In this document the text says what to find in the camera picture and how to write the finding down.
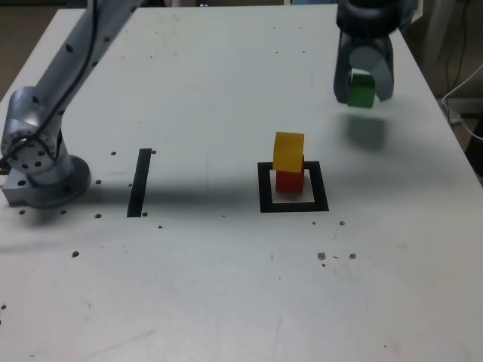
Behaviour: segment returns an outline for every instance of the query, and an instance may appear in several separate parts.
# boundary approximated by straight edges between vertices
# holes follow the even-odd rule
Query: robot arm
[[[352,70],[371,74],[374,91],[381,100],[392,97],[394,73],[389,34],[411,14],[411,0],[339,0],[340,29],[334,93],[339,103],[348,103]]]
[[[111,42],[143,0],[93,0],[35,87],[15,91],[8,105],[1,164],[12,170],[3,192],[11,206],[53,207],[88,187],[87,164],[69,155],[63,113]]]

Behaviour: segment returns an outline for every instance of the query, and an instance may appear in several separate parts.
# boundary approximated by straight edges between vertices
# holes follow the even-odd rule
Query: metal base plate
[[[91,183],[91,171],[81,158],[72,155],[70,158],[74,165],[72,174],[50,186],[34,186],[25,174],[12,169],[2,188],[10,206],[57,207],[82,195]]]

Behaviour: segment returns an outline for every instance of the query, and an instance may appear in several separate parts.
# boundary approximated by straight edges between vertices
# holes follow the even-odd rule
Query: black square outline
[[[314,202],[282,202],[273,203],[272,183],[270,182],[270,171],[273,168],[272,162],[258,163],[258,192],[260,194],[261,213],[307,213],[313,211],[329,211],[327,196],[325,195],[324,180],[320,171],[318,161],[306,161],[305,169],[310,172],[310,183]]]

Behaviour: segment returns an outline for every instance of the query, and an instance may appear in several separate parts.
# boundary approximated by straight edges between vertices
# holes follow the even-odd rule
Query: white cable
[[[466,123],[464,122],[463,118],[460,117],[459,114],[457,114],[453,109],[451,109],[449,106],[448,106],[448,96],[450,96],[452,93],[454,93],[455,91],[457,91],[459,88],[461,88],[462,86],[464,86],[465,83],[467,83],[468,80],[470,80],[471,78],[473,78],[476,73],[478,73],[481,68],[483,68],[483,64],[481,64],[474,72],[473,74],[471,74],[463,83],[461,83],[460,85],[458,85],[456,88],[454,88],[450,93],[446,94],[443,99],[441,100],[441,103],[442,105],[449,111],[449,112],[452,112],[453,114],[455,114],[459,119],[460,119],[460,122],[461,124],[463,125],[463,127],[465,127],[465,129],[468,131],[469,134],[471,134],[473,137],[475,137],[476,139],[478,140],[481,140],[483,141],[483,137],[480,137],[480,136],[476,136],[469,128],[468,126],[466,125]]]

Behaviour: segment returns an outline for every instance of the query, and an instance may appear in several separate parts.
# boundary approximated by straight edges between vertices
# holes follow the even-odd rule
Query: yellow cube
[[[303,160],[303,133],[277,132],[273,146],[273,170],[299,173]]]

